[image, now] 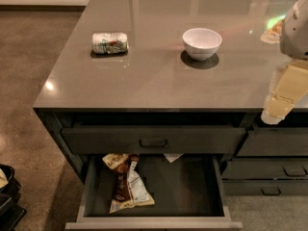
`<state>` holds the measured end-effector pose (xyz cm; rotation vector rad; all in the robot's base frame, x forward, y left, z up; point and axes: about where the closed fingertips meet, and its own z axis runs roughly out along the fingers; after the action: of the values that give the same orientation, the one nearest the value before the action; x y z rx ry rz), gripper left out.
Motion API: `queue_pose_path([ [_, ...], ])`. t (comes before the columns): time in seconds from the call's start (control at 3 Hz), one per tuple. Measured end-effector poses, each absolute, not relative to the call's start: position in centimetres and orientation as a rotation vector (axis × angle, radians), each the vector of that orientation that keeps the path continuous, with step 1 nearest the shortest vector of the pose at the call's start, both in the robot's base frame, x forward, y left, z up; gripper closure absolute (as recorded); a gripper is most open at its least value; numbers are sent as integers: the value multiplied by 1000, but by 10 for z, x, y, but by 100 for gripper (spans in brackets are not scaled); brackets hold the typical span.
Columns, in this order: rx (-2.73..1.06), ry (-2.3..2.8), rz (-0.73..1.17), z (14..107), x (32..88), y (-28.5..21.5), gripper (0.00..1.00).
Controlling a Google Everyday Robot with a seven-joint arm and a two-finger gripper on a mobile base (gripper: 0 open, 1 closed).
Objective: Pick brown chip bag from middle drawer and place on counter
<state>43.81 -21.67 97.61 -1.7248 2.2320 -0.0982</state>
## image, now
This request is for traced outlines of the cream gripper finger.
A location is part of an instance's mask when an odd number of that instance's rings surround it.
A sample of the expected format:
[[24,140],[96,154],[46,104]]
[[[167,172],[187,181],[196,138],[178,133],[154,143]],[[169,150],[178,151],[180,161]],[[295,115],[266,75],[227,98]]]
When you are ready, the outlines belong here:
[[268,96],[264,104],[261,119],[268,125],[276,125],[285,119],[286,115],[293,109],[293,107],[293,103]]

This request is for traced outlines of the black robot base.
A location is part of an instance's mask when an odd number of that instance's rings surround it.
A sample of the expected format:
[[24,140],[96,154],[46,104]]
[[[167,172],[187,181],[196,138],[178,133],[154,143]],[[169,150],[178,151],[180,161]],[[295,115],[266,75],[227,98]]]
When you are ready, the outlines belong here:
[[27,211],[18,205],[20,183],[14,177],[14,168],[0,165],[0,231],[15,231]]

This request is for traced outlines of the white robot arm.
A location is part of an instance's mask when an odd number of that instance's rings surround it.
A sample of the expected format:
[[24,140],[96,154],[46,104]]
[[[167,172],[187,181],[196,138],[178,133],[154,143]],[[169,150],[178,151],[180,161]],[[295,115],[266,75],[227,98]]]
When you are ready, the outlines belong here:
[[278,43],[280,51],[292,59],[273,72],[261,114],[264,123],[276,125],[308,93],[308,0],[297,0],[261,40]]

